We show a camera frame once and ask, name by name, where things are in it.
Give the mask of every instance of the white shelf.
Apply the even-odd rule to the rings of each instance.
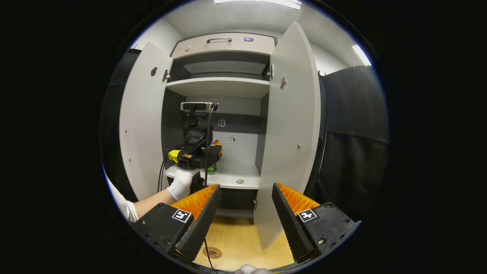
[[[226,96],[262,98],[269,81],[237,77],[204,77],[170,82],[166,88],[183,96]]]
[[[164,172],[167,177],[174,178],[177,165],[174,164]],[[205,172],[200,171],[201,178],[205,178]],[[237,183],[238,179],[244,180],[243,184]],[[218,161],[216,163],[216,174],[208,173],[207,185],[220,184],[222,188],[233,189],[258,189],[261,176],[255,164],[242,164]]]

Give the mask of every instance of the ceiling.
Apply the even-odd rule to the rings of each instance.
[[[284,33],[293,22],[303,28],[310,43],[330,52],[345,65],[363,64],[352,49],[356,43],[338,25],[312,6],[300,10],[266,2],[196,0],[164,16],[183,38],[231,29],[257,29]]]

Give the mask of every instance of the open cabinet door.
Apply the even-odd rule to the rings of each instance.
[[[263,249],[281,233],[272,201],[272,185],[304,192],[318,145],[320,92],[311,46],[297,22],[286,30],[271,54],[274,76],[254,220]]]
[[[172,59],[147,43],[127,79],[120,106],[120,150],[130,185],[137,199],[157,192],[163,160],[161,114]]]

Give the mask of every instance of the white sleeve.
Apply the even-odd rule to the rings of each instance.
[[[139,216],[137,215],[134,204],[130,201],[125,200],[123,195],[118,191],[118,189],[114,187],[114,185],[106,175],[105,178],[108,181],[108,187],[110,188],[113,198],[118,208],[122,212],[122,215],[125,217],[125,219],[136,222],[139,219]]]

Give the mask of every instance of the hand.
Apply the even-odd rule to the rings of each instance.
[[[182,168],[176,169],[174,181],[167,187],[169,194],[176,200],[182,200],[189,195],[189,186],[193,181],[193,176],[201,169],[187,170]]]
[[[265,268],[257,268],[249,264],[242,265],[239,269],[235,271],[235,274],[270,274],[270,270]]]

